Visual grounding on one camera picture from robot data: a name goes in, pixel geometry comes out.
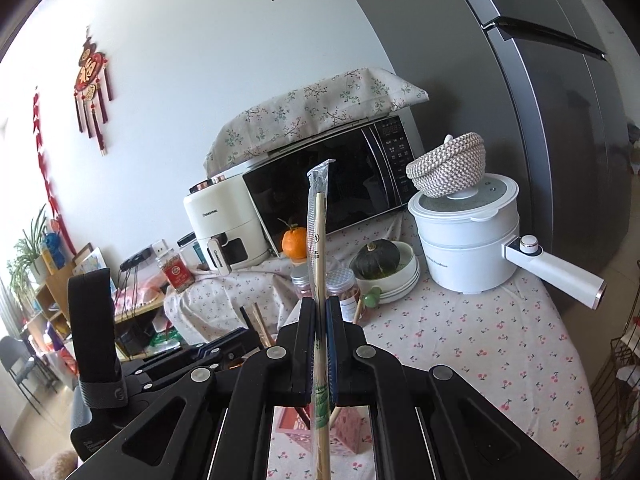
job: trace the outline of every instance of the plastic wrapper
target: plastic wrapper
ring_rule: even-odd
[[[309,281],[316,302],[316,346],[314,351],[313,396],[311,403],[311,433],[313,443],[313,467],[316,480],[331,478],[329,456],[329,385],[326,350],[326,255],[324,254],[324,227],[326,196],[328,192],[329,163],[324,161],[306,175],[309,177],[309,202],[306,222],[306,258]]]

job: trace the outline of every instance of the red hanging decoration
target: red hanging decoration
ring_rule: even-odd
[[[78,119],[78,129],[82,133],[82,121],[80,120],[80,107],[78,106],[78,92],[74,91],[74,104],[76,105],[76,119]]]
[[[95,137],[100,147],[100,152],[105,155],[106,149],[104,147],[104,137],[98,126],[98,120],[96,117],[94,96],[98,96],[98,106],[100,107],[100,116],[102,123],[105,124],[109,121],[107,110],[104,106],[104,97],[102,95],[102,86],[105,87],[107,92],[107,99],[111,101],[113,99],[113,93],[111,92],[111,82],[109,80],[109,73],[107,72],[107,59],[104,54],[96,51],[95,43],[91,43],[91,37],[88,34],[82,48],[82,55],[78,60],[78,66],[80,70],[78,76],[76,76],[76,84],[74,86],[74,97],[76,97],[76,115],[78,117],[78,127],[82,131],[82,121],[80,118],[80,110],[78,104],[82,107],[82,114],[84,115],[84,124],[86,125],[89,138],[93,137],[92,129],[95,133]],[[80,102],[78,103],[77,96],[80,96]]]
[[[107,117],[107,109],[104,107],[104,100],[102,99],[102,86],[100,86],[100,78],[95,80],[95,91],[98,94],[98,104],[100,105],[100,115],[102,116],[102,124],[109,121]]]
[[[44,187],[47,191],[47,201],[49,202],[49,206],[51,208],[52,215],[52,224],[57,223],[60,228],[60,234],[64,239],[66,246],[69,248],[73,256],[76,256],[76,248],[71,242],[71,238],[69,237],[69,233],[66,230],[65,223],[62,220],[62,216],[60,215],[60,210],[58,208],[58,202],[53,197],[53,193],[51,190],[51,182],[47,177],[47,165],[44,158],[44,147],[42,145],[42,134],[40,132],[40,103],[39,103],[40,95],[38,94],[38,87],[36,87],[36,92],[33,96],[33,133],[36,135],[36,149],[38,153],[38,166],[40,168],[40,172],[42,173],[42,178],[44,179]]]

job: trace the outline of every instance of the green pumpkin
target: green pumpkin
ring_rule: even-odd
[[[400,264],[400,251],[389,240],[374,240],[358,251],[351,270],[363,280],[379,280],[392,275]]]

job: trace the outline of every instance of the flower pot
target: flower pot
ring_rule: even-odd
[[[38,256],[37,259],[29,266],[29,270],[33,274],[34,279],[38,285],[42,285],[44,280],[49,277],[49,271],[44,263],[44,258]]]

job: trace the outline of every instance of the electrical outlet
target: electrical outlet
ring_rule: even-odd
[[[169,250],[169,246],[164,241],[164,238],[162,240],[158,240],[155,244],[151,244],[151,247],[153,248],[154,252],[156,253],[156,256],[160,256],[160,254],[162,254],[165,251]]]

